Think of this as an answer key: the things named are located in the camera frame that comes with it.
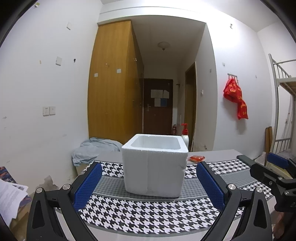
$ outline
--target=bed rail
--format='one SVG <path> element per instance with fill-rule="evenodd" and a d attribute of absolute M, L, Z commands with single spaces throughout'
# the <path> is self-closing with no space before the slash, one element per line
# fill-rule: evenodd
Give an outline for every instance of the bed rail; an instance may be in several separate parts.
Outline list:
<path fill-rule="evenodd" d="M 276 99 L 275 123 L 274 123 L 274 129 L 273 129 L 274 134 L 273 134 L 273 138 L 272 138 L 270 152 L 277 154 L 281 151 L 289 149 L 291 146 L 293 130 L 294 130 L 294 122 L 295 122 L 295 97 L 296 97 L 295 91 L 293 89 L 291 89 L 289 85 L 287 85 L 287 82 L 296 82 L 296 78 L 293 78 L 291 75 L 289 75 L 280 64 L 296 61 L 296 59 L 276 62 L 272 58 L 271 54 L 269 54 L 268 56 L 269 56 L 271 69 L 272 69 L 272 73 L 273 73 L 273 78 L 274 78 L 275 99 Z M 278 124 L 279 124 L 279 91 L 278 91 L 278 87 L 280 84 L 291 95 L 293 95 L 292 129 L 291 129 L 290 138 L 276 140 L 276 134 L 277 134 Z"/>

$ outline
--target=silver screw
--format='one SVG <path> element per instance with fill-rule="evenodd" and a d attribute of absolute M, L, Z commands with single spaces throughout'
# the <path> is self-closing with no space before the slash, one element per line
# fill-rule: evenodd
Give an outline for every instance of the silver screw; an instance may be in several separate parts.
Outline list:
<path fill-rule="evenodd" d="M 262 188 L 260 188 L 260 187 L 256 187 L 256 191 L 260 192 L 260 193 L 263 192 Z"/>
<path fill-rule="evenodd" d="M 37 188 L 36 192 L 37 193 L 41 193 L 42 192 L 42 188 Z"/>
<path fill-rule="evenodd" d="M 228 187 L 229 187 L 229 189 L 231 189 L 231 190 L 236 189 L 236 186 L 235 186 L 234 184 L 229 184 Z"/>
<path fill-rule="evenodd" d="M 64 190 L 68 190 L 70 188 L 70 184 L 65 184 L 65 185 L 63 185 L 63 189 Z"/>

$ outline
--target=blue gripper pad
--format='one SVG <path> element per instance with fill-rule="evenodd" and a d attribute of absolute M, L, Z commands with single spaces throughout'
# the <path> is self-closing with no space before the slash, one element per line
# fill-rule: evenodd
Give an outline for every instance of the blue gripper pad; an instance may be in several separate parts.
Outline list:
<path fill-rule="evenodd" d="M 215 182 L 215 180 L 212 178 L 210 173 L 202 165 L 202 163 L 199 163 L 196 166 L 196 175 L 198 180 L 202 184 L 202 187 L 206 191 L 209 199 L 211 200 L 214 208 L 217 208 L 221 211 L 224 210 L 224 194 Z"/>
<path fill-rule="evenodd" d="M 286 169 L 289 167 L 289 161 L 287 159 L 273 153 L 269 153 L 267 155 L 267 161 L 282 169 Z"/>
<path fill-rule="evenodd" d="M 78 212 L 79 209 L 84 208 L 89 201 L 90 196 L 102 177 L 102 172 L 103 170 L 101 164 L 97 163 L 74 194 L 73 207 L 76 212 Z"/>

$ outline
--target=styrofoam box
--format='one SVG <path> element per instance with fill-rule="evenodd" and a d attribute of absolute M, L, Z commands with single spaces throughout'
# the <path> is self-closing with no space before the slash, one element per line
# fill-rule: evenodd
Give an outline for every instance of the styrofoam box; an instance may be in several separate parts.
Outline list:
<path fill-rule="evenodd" d="M 122 147 L 126 190 L 147 196 L 179 197 L 187 155 L 180 136 L 136 134 Z"/>

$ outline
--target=wooden wardrobe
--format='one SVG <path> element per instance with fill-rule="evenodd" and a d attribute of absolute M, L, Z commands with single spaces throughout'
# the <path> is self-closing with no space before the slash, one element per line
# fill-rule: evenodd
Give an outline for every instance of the wooden wardrobe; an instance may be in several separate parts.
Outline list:
<path fill-rule="evenodd" d="M 89 137 L 125 144 L 142 133 L 144 65 L 130 20 L 100 25 L 91 57 Z"/>

